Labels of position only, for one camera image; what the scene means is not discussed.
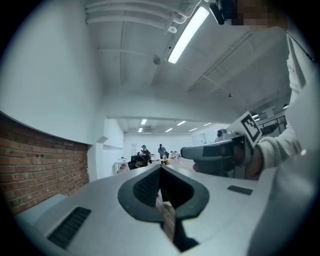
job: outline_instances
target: vent grille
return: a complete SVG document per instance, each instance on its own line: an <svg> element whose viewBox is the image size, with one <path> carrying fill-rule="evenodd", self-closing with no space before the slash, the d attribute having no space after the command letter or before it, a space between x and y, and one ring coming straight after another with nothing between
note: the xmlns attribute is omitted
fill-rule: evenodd
<svg viewBox="0 0 320 256"><path fill-rule="evenodd" d="M66 249L90 213L90 209L75 208L48 237L49 241Z"/></svg>

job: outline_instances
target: black office chair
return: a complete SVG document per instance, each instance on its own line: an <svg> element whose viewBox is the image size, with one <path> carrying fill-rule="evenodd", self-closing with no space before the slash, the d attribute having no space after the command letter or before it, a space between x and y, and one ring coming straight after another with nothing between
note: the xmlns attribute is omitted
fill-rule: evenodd
<svg viewBox="0 0 320 256"><path fill-rule="evenodd" d="M129 166L129 169L132 170L135 166L137 161L131 161L131 162L128 162L128 166Z"/></svg>

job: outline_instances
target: ladder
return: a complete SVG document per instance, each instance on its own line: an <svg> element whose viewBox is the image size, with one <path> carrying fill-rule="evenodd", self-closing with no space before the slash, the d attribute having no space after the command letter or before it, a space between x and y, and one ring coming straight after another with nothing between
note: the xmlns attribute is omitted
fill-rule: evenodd
<svg viewBox="0 0 320 256"><path fill-rule="evenodd" d="M137 143L136 144L132 143L131 156L136 156L136 155L137 155Z"/></svg>

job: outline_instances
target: tube light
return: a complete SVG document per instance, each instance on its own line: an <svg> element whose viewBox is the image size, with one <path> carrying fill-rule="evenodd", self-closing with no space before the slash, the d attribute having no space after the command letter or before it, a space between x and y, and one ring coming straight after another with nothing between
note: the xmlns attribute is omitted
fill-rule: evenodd
<svg viewBox="0 0 320 256"><path fill-rule="evenodd" d="M178 123L177 126L180 126L180 125L184 124L185 122L186 121L182 121L182 122Z"/></svg>
<svg viewBox="0 0 320 256"><path fill-rule="evenodd" d="M187 47L188 43L190 42L191 38L195 35L198 28L201 24L205 21L208 17L209 11L206 10L204 7L200 6L199 9L195 12L189 23L186 25L182 35L180 36L178 42L174 46L168 62L172 64L176 64L178 59L180 58L181 54Z"/></svg>

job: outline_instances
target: black hair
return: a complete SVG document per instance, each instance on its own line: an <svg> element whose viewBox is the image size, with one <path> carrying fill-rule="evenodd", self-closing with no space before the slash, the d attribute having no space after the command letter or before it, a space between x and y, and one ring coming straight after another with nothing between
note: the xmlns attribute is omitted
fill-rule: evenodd
<svg viewBox="0 0 320 256"><path fill-rule="evenodd" d="M136 160L137 162L142 162L142 163L145 161L142 156L136 157L135 160Z"/></svg>

